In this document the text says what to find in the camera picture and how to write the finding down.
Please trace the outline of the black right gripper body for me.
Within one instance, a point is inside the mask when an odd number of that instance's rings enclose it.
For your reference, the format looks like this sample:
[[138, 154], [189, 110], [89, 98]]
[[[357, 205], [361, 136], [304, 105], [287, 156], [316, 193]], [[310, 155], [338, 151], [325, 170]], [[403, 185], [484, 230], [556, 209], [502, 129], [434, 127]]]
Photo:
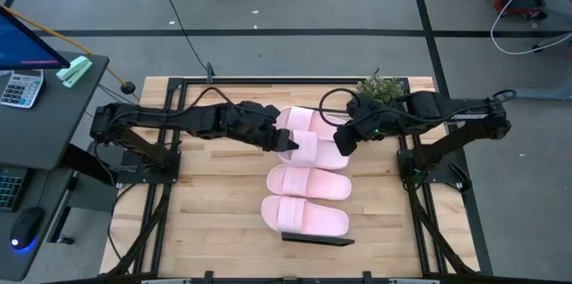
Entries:
[[351, 118], [346, 129], [354, 139], [383, 139], [401, 133], [400, 117], [389, 106], [364, 95], [354, 96], [346, 110]]

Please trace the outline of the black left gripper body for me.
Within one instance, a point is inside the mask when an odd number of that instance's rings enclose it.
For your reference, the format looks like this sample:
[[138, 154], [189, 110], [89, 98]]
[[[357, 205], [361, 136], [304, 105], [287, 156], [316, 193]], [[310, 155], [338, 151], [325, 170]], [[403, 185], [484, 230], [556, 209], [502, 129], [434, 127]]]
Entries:
[[279, 150], [278, 132], [274, 126], [279, 114], [273, 105], [250, 101], [230, 104], [223, 114], [225, 136], [263, 150]]

